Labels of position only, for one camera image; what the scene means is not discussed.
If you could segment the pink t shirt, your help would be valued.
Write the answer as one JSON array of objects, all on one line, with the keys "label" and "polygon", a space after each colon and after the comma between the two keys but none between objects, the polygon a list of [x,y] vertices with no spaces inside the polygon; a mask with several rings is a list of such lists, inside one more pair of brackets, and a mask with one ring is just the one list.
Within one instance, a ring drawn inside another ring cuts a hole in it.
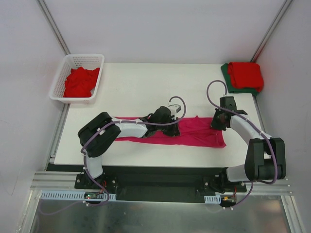
[{"label": "pink t shirt", "polygon": [[185,117],[178,123],[179,136],[169,137],[162,132],[147,138],[121,137],[116,141],[130,141],[158,145],[184,145],[209,148],[224,148],[226,143],[222,131],[210,127],[210,117]]}]

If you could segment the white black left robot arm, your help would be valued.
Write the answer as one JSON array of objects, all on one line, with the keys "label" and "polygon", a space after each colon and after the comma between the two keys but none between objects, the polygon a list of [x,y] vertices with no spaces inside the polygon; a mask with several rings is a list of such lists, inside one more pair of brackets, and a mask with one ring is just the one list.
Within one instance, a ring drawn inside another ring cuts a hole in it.
[{"label": "white black left robot arm", "polygon": [[79,132],[85,169],[88,170],[86,183],[93,189],[103,183],[103,154],[118,138],[148,138],[157,132],[169,137],[179,136],[177,113],[179,104],[160,106],[154,113],[133,120],[111,117],[107,112],[98,114]]}]

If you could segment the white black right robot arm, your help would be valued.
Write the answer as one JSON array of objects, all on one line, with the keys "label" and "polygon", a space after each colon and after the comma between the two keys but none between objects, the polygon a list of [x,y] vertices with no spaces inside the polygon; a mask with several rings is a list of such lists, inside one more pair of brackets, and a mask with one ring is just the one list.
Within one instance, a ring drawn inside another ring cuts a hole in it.
[{"label": "white black right robot arm", "polygon": [[261,131],[244,110],[238,110],[233,96],[220,98],[210,127],[218,131],[234,130],[247,144],[245,162],[227,167],[225,176],[218,181],[225,192],[236,186],[236,182],[262,182],[273,184],[286,176],[285,142]]}]

